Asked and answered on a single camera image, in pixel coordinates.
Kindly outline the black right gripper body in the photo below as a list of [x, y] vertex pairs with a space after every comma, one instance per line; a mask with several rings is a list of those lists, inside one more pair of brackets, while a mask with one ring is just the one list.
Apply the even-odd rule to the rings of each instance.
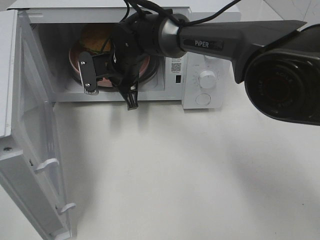
[[98, 80], [107, 78], [121, 94], [137, 94], [140, 77], [140, 51], [114, 48], [91, 56], [91, 92]]

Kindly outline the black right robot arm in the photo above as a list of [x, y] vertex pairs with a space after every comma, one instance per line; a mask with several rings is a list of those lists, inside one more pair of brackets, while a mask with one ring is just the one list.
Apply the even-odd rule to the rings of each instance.
[[231, 62], [236, 83], [266, 116], [320, 123], [320, 26], [300, 20], [192, 24], [182, 14], [135, 13], [111, 32], [110, 53], [93, 56], [89, 79], [107, 77], [129, 109], [138, 106], [138, 79], [147, 55], [202, 54]]

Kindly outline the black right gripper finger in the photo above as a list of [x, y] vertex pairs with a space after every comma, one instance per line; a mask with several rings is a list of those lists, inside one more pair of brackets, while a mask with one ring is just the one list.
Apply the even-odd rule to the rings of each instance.
[[123, 97], [124, 100], [127, 103], [127, 110], [135, 110], [138, 108], [138, 90], [139, 90], [139, 84], [135, 83], [132, 86], [125, 86], [123, 88]]

